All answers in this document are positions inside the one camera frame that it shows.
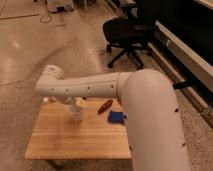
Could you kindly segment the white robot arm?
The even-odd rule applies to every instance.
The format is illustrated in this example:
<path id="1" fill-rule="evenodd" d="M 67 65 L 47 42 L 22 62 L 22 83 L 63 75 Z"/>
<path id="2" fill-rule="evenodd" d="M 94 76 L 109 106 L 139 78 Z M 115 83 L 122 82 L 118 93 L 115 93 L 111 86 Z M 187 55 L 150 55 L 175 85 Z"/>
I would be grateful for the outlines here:
<path id="1" fill-rule="evenodd" d="M 191 171 L 177 97 L 163 73 L 142 69 L 65 78 L 60 67 L 48 65 L 35 90 L 64 104 L 74 97 L 117 99 L 134 171 Z"/>

